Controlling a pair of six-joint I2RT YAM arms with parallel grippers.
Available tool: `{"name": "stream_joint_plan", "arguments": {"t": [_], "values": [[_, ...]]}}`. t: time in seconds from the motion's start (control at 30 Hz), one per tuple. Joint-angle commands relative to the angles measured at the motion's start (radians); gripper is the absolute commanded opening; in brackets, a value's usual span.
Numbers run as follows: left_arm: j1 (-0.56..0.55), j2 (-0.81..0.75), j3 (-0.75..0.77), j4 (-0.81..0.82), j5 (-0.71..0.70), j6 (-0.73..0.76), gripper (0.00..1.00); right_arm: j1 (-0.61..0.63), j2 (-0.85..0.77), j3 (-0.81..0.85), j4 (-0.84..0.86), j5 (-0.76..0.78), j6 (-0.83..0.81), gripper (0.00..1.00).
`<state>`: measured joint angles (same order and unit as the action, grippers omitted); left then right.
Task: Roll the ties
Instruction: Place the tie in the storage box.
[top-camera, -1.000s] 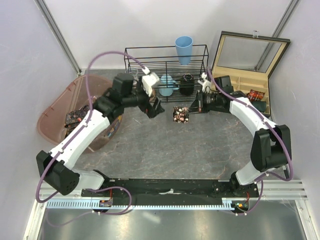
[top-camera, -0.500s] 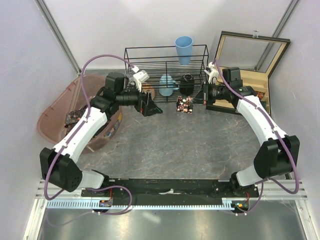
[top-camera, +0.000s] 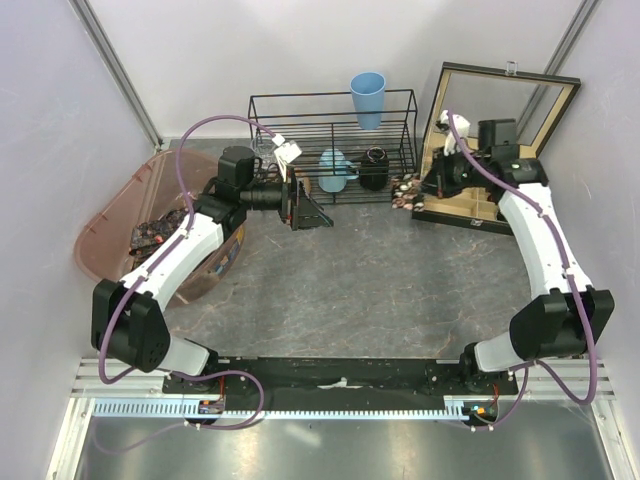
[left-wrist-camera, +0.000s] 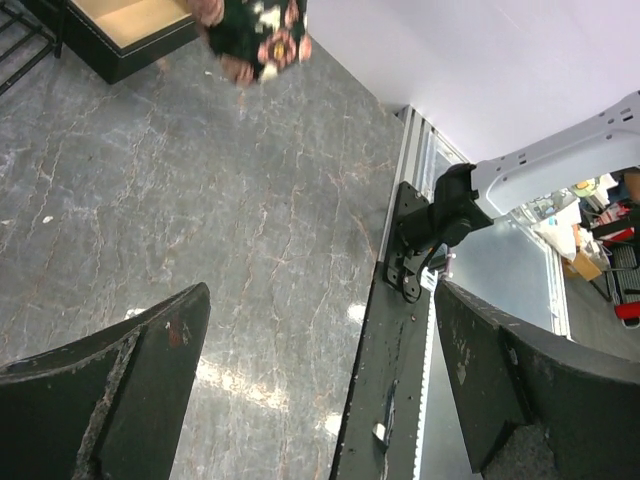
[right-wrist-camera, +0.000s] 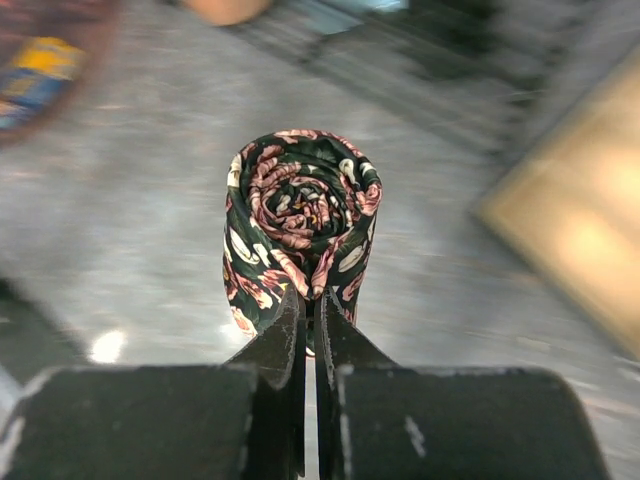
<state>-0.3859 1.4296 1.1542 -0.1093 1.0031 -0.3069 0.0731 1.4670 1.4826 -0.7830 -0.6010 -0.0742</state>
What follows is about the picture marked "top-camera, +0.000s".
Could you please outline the black floral rose tie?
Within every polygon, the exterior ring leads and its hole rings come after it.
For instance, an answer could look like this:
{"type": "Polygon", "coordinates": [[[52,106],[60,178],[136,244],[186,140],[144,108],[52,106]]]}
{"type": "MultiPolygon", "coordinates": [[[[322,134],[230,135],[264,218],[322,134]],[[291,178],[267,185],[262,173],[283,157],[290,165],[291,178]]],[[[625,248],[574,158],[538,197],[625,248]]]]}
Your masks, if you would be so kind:
{"type": "Polygon", "coordinates": [[[391,206],[393,209],[423,211],[425,195],[421,190],[418,174],[394,176],[390,181],[391,206]]]}

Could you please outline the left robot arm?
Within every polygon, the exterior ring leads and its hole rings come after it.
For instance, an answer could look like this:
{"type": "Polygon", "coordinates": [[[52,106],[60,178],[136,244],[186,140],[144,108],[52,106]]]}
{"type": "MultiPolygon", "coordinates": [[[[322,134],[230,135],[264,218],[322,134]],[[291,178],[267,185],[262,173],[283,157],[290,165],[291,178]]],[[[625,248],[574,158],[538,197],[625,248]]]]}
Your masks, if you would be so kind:
{"type": "Polygon", "coordinates": [[[190,202],[177,230],[138,268],[118,281],[101,280],[93,291],[91,344],[99,353],[99,375],[106,384],[106,360],[129,370],[175,372],[198,393],[219,382],[212,350],[170,334],[164,311],[182,283],[245,222],[250,210],[271,210],[292,230],[332,225],[323,208],[297,179],[293,161],[302,151],[295,142],[277,146],[277,177],[258,178],[258,157],[248,147],[228,147],[216,176],[190,202]]]}

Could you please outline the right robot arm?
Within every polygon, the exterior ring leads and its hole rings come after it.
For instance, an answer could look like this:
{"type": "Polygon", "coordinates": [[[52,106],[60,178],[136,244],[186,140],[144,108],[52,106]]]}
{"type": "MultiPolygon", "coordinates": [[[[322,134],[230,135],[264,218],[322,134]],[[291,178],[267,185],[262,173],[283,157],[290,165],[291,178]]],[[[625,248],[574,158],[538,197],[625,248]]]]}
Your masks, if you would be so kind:
{"type": "Polygon", "coordinates": [[[471,124],[443,111],[436,127],[444,136],[433,149],[423,193],[448,199],[469,188],[485,190],[506,219],[521,252],[530,302],[508,330],[472,347],[458,368],[467,392],[483,392],[494,371],[547,358],[591,354],[614,309],[610,291],[597,289],[578,264],[559,225],[541,162],[525,158],[512,119],[483,120],[477,149],[467,144],[471,124]]]}

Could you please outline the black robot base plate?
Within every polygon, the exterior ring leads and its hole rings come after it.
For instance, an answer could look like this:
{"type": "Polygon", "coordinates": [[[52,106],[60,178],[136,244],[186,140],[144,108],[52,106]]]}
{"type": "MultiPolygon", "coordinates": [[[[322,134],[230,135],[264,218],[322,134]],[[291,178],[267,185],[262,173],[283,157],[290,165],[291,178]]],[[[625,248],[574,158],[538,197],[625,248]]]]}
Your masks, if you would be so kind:
{"type": "Polygon", "coordinates": [[[165,394],[221,393],[226,405],[252,410],[259,392],[265,407],[439,407],[446,396],[515,395],[518,386],[505,371],[468,372],[457,360],[426,358],[220,357],[208,373],[237,370],[240,376],[204,382],[171,377],[165,394]]]}

